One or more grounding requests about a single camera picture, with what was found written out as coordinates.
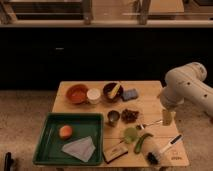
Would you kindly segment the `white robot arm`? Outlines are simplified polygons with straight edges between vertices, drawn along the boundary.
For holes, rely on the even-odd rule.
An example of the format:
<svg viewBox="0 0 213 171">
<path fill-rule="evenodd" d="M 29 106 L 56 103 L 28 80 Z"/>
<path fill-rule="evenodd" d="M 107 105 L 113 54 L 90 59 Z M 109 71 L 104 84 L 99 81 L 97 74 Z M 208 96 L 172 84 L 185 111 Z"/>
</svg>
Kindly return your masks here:
<svg viewBox="0 0 213 171">
<path fill-rule="evenodd" d="M 207 70 L 199 62 L 169 70 L 164 78 L 166 86 L 159 95 L 162 106 L 172 109 L 188 99 L 201 107 L 213 124 L 213 87 L 204 83 L 206 77 Z"/>
</svg>

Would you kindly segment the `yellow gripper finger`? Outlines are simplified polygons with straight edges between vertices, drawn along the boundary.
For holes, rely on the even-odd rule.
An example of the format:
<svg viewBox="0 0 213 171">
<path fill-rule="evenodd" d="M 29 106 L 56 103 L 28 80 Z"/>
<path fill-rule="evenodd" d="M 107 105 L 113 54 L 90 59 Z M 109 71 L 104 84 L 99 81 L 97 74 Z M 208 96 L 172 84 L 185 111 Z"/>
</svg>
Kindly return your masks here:
<svg viewBox="0 0 213 171">
<path fill-rule="evenodd" d="M 163 119 L 163 125 L 169 126 L 172 123 L 173 120 L 173 112 L 169 110 L 163 110 L 162 111 L 162 119 Z"/>
</svg>

